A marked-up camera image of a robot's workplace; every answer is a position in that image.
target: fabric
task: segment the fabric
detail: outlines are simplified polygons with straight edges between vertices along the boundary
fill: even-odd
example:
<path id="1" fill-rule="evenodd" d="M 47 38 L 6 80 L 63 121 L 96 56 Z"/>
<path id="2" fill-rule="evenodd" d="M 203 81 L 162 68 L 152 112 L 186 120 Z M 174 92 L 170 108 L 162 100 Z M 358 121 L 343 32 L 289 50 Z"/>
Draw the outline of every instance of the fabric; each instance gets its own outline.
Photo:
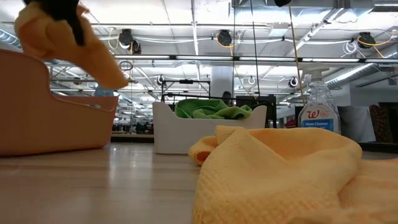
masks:
<path id="1" fill-rule="evenodd" d="M 367 106 L 339 106 L 341 135 L 355 142 L 374 142 L 372 117 Z"/>
<path id="2" fill-rule="evenodd" d="M 218 126 L 189 155 L 202 165 L 194 224 L 398 223 L 398 160 L 362 161 L 324 129 Z"/>
<path id="3" fill-rule="evenodd" d="M 175 105 L 175 114 L 180 118 L 197 119 L 246 119 L 252 109 L 227 106 L 222 100 L 186 99 Z"/>
<path id="4" fill-rule="evenodd" d="M 85 45 L 78 46 L 67 21 L 53 20 L 41 10 L 38 2 L 31 2 L 19 12 L 14 26 L 24 53 L 44 60 L 60 59 L 74 63 L 109 90 L 127 86 L 129 82 L 113 56 L 83 17 L 85 12 L 88 10 L 84 7 L 76 9 L 85 38 Z"/>
<path id="5" fill-rule="evenodd" d="M 394 137 L 392 136 L 389 111 L 385 107 L 379 107 L 372 105 L 369 107 L 372 117 L 373 130 L 376 136 L 377 142 L 382 143 L 394 143 Z"/>

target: ceiling light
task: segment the ceiling light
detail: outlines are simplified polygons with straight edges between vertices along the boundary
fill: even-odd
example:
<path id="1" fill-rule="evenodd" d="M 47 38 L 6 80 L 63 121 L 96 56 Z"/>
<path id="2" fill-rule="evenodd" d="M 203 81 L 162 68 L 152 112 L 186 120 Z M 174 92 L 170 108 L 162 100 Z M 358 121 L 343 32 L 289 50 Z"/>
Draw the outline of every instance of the ceiling light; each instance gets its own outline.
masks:
<path id="1" fill-rule="evenodd" d="M 232 57 L 219 56 L 176 56 L 177 60 L 232 60 Z"/>
<path id="2" fill-rule="evenodd" d="M 250 85 L 253 85 L 253 84 L 255 84 L 256 83 L 256 81 L 255 81 L 255 79 L 253 78 L 253 76 L 250 76 L 250 78 L 249 78 L 249 84 Z"/>
<path id="3" fill-rule="evenodd" d="M 303 62 L 359 62 L 358 58 L 303 58 Z"/>
<path id="4" fill-rule="evenodd" d="M 398 4 L 375 4 L 377 7 L 398 7 Z"/>
<path id="5" fill-rule="evenodd" d="M 134 59 L 137 59 L 137 60 L 145 60 L 145 59 L 165 60 L 165 59 L 170 59 L 170 56 L 168 56 L 168 55 L 115 55 L 114 59 L 116 59 L 116 60 L 121 60 L 121 59 L 124 59 L 124 60 L 128 60 L 128 59 L 130 59 L 130 60 L 134 60 Z"/>
<path id="6" fill-rule="evenodd" d="M 398 63 L 398 59 L 366 59 L 370 63 Z"/>
<path id="7" fill-rule="evenodd" d="M 242 61 L 252 61 L 252 60 L 259 60 L 259 61 L 271 61 L 271 62 L 294 62 L 294 58 L 283 58 L 283 57 L 240 57 Z"/>

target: table surface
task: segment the table surface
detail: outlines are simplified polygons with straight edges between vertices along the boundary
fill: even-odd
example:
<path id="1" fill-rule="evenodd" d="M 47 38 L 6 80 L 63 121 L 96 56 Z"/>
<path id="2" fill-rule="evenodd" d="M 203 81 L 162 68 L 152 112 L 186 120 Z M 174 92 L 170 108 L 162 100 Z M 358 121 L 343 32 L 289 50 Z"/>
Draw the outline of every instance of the table surface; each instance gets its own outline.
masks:
<path id="1" fill-rule="evenodd" d="M 112 143 L 0 158 L 0 223 L 190 223 L 200 168 L 188 156 L 152 151 L 153 144 Z"/>

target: fluorescent light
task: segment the fluorescent light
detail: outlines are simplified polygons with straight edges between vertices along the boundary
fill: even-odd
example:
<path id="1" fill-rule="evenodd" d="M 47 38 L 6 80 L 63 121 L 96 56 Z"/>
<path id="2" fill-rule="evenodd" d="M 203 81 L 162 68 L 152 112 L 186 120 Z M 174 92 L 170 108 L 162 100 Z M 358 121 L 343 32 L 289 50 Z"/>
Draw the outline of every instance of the fluorescent light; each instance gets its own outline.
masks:
<path id="1" fill-rule="evenodd" d="M 242 61 L 252 61 L 256 60 L 256 57 L 240 57 Z M 295 58 L 285 58 L 285 57 L 257 57 L 259 61 L 270 61 L 270 62 L 294 62 Z"/>
<path id="2" fill-rule="evenodd" d="M 115 55 L 115 59 L 152 59 L 152 60 L 164 60 L 164 59 L 170 59 L 170 56 L 168 55 Z"/>
<path id="3" fill-rule="evenodd" d="M 371 63 L 398 63 L 398 59 L 366 59 L 366 62 L 371 62 Z"/>
<path id="4" fill-rule="evenodd" d="M 354 69 L 354 70 L 352 70 L 352 71 L 350 71 L 350 72 L 347 72 L 347 73 L 344 74 L 344 75 L 340 75 L 339 77 L 336 77 L 336 78 L 334 78 L 334 79 L 332 79 L 332 80 L 327 81 L 326 84 L 327 84 L 327 83 L 330 83 L 330 82 L 332 82 L 332 81 L 341 81 L 341 80 L 344 80 L 344 79 L 346 79 L 346 78 L 348 78 L 348 77 L 354 75 L 355 73 L 357 73 L 357 72 L 359 72 L 359 71 L 362 71 L 362 70 L 364 70 L 365 68 L 368 68 L 368 67 L 370 67 L 370 66 L 372 66 L 372 65 L 374 65 L 374 64 L 369 63 L 369 64 L 367 64 L 367 65 L 363 65 L 362 67 L 356 68 L 356 69 Z"/>
<path id="5" fill-rule="evenodd" d="M 176 56 L 177 60 L 232 60 L 232 57 L 220 56 Z"/>
<path id="6" fill-rule="evenodd" d="M 170 29 L 170 28 L 192 28 L 191 24 L 92 24 L 92 27 L 115 27 L 119 29 Z"/>
<path id="7" fill-rule="evenodd" d="M 379 6 L 379 7 L 398 7 L 398 4 L 375 4 L 374 6 Z"/>
<path id="8" fill-rule="evenodd" d="M 303 62 L 359 62 L 358 58 L 303 58 Z"/>

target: towel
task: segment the towel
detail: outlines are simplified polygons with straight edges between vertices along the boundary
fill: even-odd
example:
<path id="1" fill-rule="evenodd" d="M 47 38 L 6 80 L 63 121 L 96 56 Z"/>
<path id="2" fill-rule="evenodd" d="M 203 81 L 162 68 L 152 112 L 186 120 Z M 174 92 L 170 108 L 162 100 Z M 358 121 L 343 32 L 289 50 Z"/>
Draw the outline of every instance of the towel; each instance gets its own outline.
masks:
<path id="1" fill-rule="evenodd" d="M 398 160 L 362 161 L 324 129 L 218 126 L 189 155 L 201 165 L 194 224 L 398 223 Z"/>
<path id="2" fill-rule="evenodd" d="M 180 118 L 197 119 L 246 119 L 252 109 L 227 106 L 222 100 L 186 99 L 175 105 L 175 114 Z"/>

